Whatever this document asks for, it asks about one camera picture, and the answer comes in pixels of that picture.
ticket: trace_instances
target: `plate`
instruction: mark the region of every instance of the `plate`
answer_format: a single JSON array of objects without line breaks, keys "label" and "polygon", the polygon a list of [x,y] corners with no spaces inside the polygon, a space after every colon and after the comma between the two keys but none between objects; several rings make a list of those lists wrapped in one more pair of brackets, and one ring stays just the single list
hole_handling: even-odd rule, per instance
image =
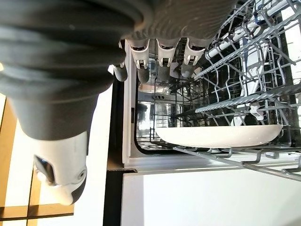
[{"label": "plate", "polygon": [[182,146],[229,148],[263,145],[275,139],[282,125],[156,128],[164,141]]}]

